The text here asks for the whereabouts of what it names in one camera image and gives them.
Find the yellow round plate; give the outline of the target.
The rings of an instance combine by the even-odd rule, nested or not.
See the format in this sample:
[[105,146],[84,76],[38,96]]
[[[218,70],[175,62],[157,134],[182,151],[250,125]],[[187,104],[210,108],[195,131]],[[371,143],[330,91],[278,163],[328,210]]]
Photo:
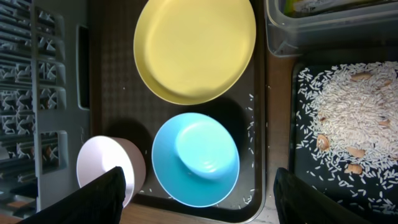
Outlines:
[[248,66],[256,21],[248,0],[149,0],[134,33],[134,60],[148,89],[177,105],[228,91]]

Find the light blue bowl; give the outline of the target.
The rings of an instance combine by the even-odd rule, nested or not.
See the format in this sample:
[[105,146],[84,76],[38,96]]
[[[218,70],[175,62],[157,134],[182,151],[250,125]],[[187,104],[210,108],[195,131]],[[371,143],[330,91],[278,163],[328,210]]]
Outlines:
[[167,120],[152,144],[152,166],[161,187],[189,207],[211,207],[234,189],[239,153],[229,131],[200,113]]

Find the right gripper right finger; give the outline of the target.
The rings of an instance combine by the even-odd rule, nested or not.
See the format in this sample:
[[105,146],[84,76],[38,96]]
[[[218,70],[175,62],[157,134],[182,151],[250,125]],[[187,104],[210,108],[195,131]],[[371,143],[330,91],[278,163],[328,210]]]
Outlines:
[[315,190],[287,169],[278,168],[274,197],[281,224],[355,224],[368,221]]

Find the green snack wrapper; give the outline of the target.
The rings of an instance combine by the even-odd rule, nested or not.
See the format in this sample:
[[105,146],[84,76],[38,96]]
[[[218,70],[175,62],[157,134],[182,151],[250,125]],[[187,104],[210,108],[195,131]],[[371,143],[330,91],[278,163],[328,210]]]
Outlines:
[[290,17],[306,16],[310,13],[310,8],[307,6],[308,3],[308,0],[286,0],[283,13]]

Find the white pink bowl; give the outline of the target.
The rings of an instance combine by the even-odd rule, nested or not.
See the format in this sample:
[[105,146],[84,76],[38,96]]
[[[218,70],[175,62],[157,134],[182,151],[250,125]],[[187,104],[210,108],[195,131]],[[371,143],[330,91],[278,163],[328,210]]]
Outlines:
[[141,190],[146,178],[146,163],[139,148],[123,138],[95,136],[81,147],[76,162],[76,175],[84,187],[115,167],[121,167],[126,183],[123,206]]

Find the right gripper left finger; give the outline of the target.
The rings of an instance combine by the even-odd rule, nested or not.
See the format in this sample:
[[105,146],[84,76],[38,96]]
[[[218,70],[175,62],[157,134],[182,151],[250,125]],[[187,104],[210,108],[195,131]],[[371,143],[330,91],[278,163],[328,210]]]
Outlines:
[[125,190],[124,172],[115,167],[19,224],[119,224]]

